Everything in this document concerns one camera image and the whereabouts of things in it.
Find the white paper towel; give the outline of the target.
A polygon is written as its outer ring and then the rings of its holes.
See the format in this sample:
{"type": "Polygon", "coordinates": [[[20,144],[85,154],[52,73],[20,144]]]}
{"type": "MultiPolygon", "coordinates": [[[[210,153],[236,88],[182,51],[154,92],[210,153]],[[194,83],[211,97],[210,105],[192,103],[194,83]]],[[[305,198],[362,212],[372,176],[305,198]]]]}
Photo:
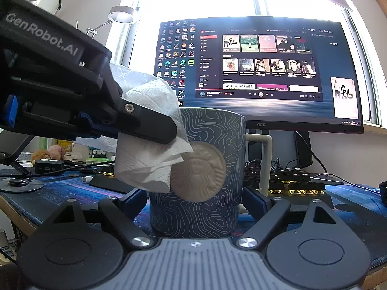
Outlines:
{"type": "Polygon", "coordinates": [[[171,169],[184,161],[183,154],[192,153],[183,125],[175,91],[160,77],[133,71],[111,63],[114,80],[123,90],[122,98],[167,115],[177,125],[177,137],[162,145],[120,133],[118,139],[102,136],[80,138],[76,143],[115,153],[115,177],[120,181],[149,192],[168,193],[171,189],[171,169]]]}

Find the blue patterned Starbucks mug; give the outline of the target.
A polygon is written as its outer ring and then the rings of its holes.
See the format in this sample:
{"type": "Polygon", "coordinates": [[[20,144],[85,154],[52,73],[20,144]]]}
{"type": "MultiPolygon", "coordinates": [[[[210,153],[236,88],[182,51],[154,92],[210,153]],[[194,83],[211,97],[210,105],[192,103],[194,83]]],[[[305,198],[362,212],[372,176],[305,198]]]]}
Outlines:
{"type": "Polygon", "coordinates": [[[262,143],[259,191],[268,194],[272,137],[247,133],[247,120],[231,111],[183,107],[193,151],[172,167],[171,191],[152,193],[153,229],[173,238],[223,238],[237,226],[248,141],[262,143]]]}

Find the blue desk mat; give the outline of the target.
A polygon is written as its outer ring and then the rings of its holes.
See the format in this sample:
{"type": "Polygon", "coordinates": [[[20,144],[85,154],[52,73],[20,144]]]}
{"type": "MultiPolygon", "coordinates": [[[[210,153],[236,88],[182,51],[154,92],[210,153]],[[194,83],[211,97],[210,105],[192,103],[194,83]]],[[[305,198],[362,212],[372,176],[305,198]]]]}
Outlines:
{"type": "MultiPolygon", "coordinates": [[[[121,198],[114,192],[91,186],[81,176],[65,175],[46,177],[43,188],[26,193],[1,192],[3,197],[19,215],[31,224],[40,226],[56,208],[69,198],[76,198],[82,205],[95,206],[107,196],[121,198]]],[[[379,197],[370,192],[361,192],[349,185],[329,185],[327,194],[332,199],[333,211],[366,244],[371,253],[371,268],[386,266],[386,207],[379,197]]]]}

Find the brown plush toy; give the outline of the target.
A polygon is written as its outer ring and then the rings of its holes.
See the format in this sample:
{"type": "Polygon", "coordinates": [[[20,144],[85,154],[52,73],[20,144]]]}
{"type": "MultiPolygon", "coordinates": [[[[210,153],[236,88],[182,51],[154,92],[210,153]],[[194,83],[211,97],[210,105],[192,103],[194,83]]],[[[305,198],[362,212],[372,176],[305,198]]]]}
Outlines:
{"type": "Polygon", "coordinates": [[[65,154],[66,150],[63,146],[52,145],[48,150],[36,150],[31,156],[31,163],[34,165],[40,159],[63,160],[65,154]]]}

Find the black backlit mechanical keyboard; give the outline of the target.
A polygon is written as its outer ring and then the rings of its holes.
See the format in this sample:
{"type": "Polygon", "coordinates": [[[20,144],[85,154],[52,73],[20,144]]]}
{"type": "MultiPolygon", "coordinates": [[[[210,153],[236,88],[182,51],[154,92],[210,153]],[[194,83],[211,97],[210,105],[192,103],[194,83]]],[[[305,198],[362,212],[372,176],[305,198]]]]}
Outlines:
{"type": "MultiPolygon", "coordinates": [[[[240,173],[235,173],[225,181],[225,186],[236,186],[236,191],[243,187],[252,186],[259,188],[260,165],[251,163],[245,166],[240,173]]],[[[133,186],[115,178],[115,175],[108,170],[103,170],[100,175],[95,175],[90,181],[90,186],[99,189],[110,190],[126,194],[134,189],[133,186]]],[[[199,174],[189,176],[172,175],[171,192],[181,199],[190,202],[204,202],[213,198],[218,192],[212,185],[205,185],[199,179],[199,174]]],[[[325,186],[322,183],[312,180],[308,172],[297,169],[274,168],[270,172],[268,192],[279,195],[322,195],[325,186]]]]}

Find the black smartphone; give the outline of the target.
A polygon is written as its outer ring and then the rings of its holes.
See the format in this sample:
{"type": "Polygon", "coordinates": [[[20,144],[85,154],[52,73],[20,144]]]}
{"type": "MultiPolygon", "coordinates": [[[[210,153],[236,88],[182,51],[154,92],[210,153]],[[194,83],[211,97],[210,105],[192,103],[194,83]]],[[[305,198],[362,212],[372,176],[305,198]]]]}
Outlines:
{"type": "Polygon", "coordinates": [[[3,130],[0,133],[0,164],[10,166],[33,138],[33,135],[3,130]]]}

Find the black round phone stand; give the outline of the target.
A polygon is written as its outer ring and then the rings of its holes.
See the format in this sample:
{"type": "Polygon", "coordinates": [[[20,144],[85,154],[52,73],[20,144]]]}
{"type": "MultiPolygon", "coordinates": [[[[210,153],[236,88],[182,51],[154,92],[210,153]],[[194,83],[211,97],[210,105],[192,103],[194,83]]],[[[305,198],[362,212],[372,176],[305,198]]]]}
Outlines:
{"type": "Polygon", "coordinates": [[[10,156],[1,153],[1,164],[11,166],[20,172],[20,175],[17,176],[1,177],[1,192],[26,193],[43,188],[41,181],[34,180],[32,173],[10,156]]]}

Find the white desk lamp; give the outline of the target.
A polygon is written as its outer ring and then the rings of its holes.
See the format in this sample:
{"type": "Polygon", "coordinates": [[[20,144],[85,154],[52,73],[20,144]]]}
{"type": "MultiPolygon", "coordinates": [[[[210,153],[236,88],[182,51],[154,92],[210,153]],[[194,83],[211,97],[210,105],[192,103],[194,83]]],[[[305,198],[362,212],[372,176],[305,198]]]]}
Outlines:
{"type": "Polygon", "coordinates": [[[112,7],[108,14],[108,20],[95,28],[87,28],[85,35],[88,35],[92,39],[98,33],[100,28],[116,22],[118,24],[134,24],[139,18],[139,12],[132,7],[125,5],[116,5],[112,7]]]}

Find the black computer monitor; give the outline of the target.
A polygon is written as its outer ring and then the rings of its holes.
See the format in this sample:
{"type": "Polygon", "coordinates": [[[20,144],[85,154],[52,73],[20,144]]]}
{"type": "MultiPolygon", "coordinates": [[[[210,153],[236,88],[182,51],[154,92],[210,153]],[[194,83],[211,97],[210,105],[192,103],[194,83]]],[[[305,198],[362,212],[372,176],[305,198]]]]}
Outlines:
{"type": "Polygon", "coordinates": [[[271,16],[162,22],[154,74],[180,106],[231,111],[250,129],[362,134],[342,25],[271,16]]]}

